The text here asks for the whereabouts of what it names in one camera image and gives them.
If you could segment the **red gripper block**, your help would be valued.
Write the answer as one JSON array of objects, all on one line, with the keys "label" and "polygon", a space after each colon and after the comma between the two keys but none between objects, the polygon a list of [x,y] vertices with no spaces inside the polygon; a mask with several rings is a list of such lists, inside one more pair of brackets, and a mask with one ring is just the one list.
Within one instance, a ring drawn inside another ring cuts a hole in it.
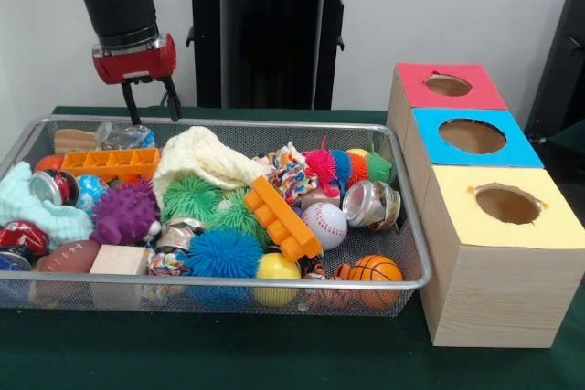
[{"label": "red gripper block", "polygon": [[122,95],[133,125],[141,125],[132,85],[162,79],[172,121],[182,118],[181,102],[171,76],[176,69],[176,45],[170,34],[162,34],[133,47],[106,48],[96,44],[92,60],[101,80],[109,85],[122,84]]}]

